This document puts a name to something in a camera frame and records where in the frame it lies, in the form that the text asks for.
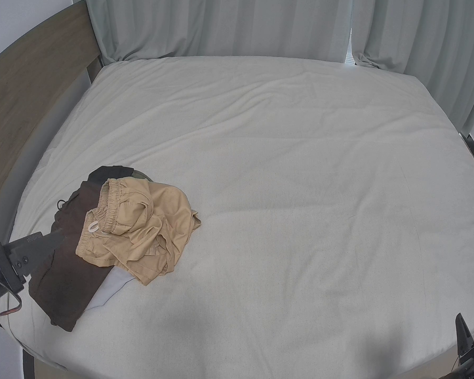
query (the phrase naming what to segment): headboard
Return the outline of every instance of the headboard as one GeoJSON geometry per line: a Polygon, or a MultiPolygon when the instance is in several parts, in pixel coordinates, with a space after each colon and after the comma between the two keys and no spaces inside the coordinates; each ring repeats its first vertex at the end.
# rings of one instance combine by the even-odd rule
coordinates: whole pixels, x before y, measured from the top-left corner
{"type": "Polygon", "coordinates": [[[84,1],[48,18],[0,54],[0,192],[57,100],[86,68],[95,79],[99,56],[84,1]]]}

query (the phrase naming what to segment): gray curtain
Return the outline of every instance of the gray curtain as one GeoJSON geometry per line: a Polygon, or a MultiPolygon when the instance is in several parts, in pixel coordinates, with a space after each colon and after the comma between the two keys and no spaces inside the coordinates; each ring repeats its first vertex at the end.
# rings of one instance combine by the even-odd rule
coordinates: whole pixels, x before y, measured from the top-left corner
{"type": "Polygon", "coordinates": [[[457,130],[474,123],[474,0],[354,0],[356,64],[417,77],[457,130]]]}
{"type": "Polygon", "coordinates": [[[190,55],[343,62],[353,0],[86,0],[105,64],[190,55]]]}

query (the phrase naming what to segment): black garment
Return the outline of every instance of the black garment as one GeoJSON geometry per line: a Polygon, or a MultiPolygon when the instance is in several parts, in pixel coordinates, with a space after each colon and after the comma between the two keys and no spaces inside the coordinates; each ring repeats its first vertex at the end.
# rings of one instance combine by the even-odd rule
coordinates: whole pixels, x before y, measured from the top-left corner
{"type": "Polygon", "coordinates": [[[94,182],[100,186],[107,181],[108,178],[124,178],[132,177],[133,168],[123,166],[101,166],[89,174],[88,181],[94,182]]]}
{"type": "Polygon", "coordinates": [[[71,332],[112,267],[97,267],[76,255],[86,213],[98,206],[100,190],[108,178],[129,177],[133,168],[100,167],[70,195],[55,214],[51,231],[62,229],[64,239],[31,274],[28,292],[50,317],[52,325],[71,332]]]}

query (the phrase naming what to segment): bed frame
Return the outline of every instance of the bed frame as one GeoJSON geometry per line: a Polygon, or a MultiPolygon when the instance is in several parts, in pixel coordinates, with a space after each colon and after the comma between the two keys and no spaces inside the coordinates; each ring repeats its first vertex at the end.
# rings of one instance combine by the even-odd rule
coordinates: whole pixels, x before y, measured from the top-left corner
{"type": "Polygon", "coordinates": [[[86,70],[93,82],[100,55],[85,1],[0,54],[0,241],[8,239],[21,193],[68,115],[57,109],[60,100],[81,76],[87,79],[86,70]]]}

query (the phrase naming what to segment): wrinkled sheet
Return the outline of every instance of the wrinkled sheet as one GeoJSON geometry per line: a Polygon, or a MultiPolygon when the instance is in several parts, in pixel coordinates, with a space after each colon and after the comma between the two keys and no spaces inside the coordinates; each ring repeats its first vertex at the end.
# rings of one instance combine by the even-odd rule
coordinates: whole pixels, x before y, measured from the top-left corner
{"type": "Polygon", "coordinates": [[[46,151],[13,237],[100,165],[179,187],[204,221],[172,274],[73,332],[22,292],[2,325],[88,378],[377,377],[474,328],[474,159],[411,76],[321,61],[106,66],[46,151]]]}

